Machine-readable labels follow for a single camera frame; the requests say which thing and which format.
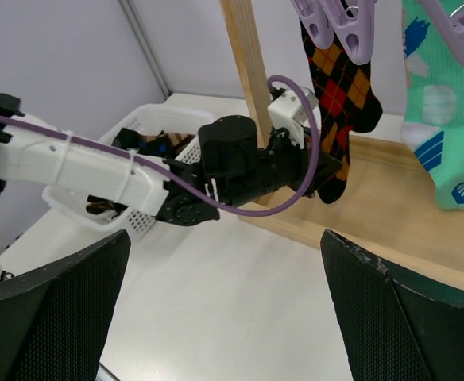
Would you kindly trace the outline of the mint green sport sock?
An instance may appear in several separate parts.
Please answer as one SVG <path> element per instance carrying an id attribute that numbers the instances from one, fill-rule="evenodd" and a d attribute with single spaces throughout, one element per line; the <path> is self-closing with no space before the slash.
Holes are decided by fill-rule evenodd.
<path id="1" fill-rule="evenodd" d="M 400 137 L 442 210 L 464 210 L 464 68 L 417 1 L 402 3 L 407 105 Z"/>

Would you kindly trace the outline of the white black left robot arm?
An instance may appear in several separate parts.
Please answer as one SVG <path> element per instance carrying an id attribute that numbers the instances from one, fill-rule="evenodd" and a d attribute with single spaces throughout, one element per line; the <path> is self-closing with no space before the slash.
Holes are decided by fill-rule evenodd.
<path id="1" fill-rule="evenodd" d="M 319 149 L 313 116 L 300 123 L 286 112 L 266 148 L 257 146 L 251 118 L 221 117 L 199 129 L 201 157 L 186 164 L 37 125 L 20 105 L 0 93 L 0 194 L 9 181 L 41 183 L 190 227 L 216 221 L 224 210 L 246 215 L 247 203 L 282 187 L 294 200 L 310 198 L 342 168 Z"/>

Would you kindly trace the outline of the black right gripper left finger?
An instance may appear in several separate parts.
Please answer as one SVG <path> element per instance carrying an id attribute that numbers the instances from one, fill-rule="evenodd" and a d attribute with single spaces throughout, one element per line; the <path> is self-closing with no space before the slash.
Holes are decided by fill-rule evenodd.
<path id="1" fill-rule="evenodd" d="M 130 256 L 120 230 L 0 282 L 0 380 L 94 380 Z"/>

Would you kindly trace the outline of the red yellow black argyle sock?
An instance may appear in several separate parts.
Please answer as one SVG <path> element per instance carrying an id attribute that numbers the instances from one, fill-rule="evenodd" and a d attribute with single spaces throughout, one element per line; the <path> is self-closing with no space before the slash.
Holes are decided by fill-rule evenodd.
<path id="1" fill-rule="evenodd" d="M 320 148 L 342 163 L 342 169 L 318 190 L 320 199 L 331 204 L 341 198 L 350 170 L 350 133 L 374 131 L 383 114 L 373 93 L 371 65 L 357 65 L 337 37 L 329 48 L 317 48 L 304 26 L 300 27 L 321 115 Z"/>

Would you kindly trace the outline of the black sport sock grey patches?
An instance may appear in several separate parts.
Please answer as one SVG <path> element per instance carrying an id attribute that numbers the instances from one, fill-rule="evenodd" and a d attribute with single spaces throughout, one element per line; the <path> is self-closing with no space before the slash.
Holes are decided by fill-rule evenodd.
<path id="1" fill-rule="evenodd" d="M 194 138 L 195 134 L 161 131 L 157 135 L 145 135 L 122 128 L 111 145 L 124 150 L 134 149 L 144 156 L 175 159 Z"/>

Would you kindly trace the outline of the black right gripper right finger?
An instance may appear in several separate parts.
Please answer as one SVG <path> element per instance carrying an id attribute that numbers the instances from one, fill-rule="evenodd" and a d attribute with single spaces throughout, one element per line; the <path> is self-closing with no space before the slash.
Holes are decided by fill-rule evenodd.
<path id="1" fill-rule="evenodd" d="M 464 380 L 464 290 L 327 229 L 327 284 L 355 380 Z"/>

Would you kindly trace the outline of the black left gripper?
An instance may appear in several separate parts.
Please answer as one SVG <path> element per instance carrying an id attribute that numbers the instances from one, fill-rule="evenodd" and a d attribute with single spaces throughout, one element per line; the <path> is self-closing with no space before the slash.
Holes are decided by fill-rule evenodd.
<path id="1" fill-rule="evenodd" d="M 312 153 L 311 129 L 303 127 L 303 133 L 303 145 L 293 144 L 287 128 L 272 128 L 267 148 L 259 150 L 263 170 L 268 178 L 266 180 L 268 193 L 277 191 L 282 187 L 298 191 L 303 183 L 310 167 Z M 341 160 L 325 152 L 320 152 L 315 173 L 303 196 L 314 198 L 319 188 L 341 171 L 342 167 Z"/>

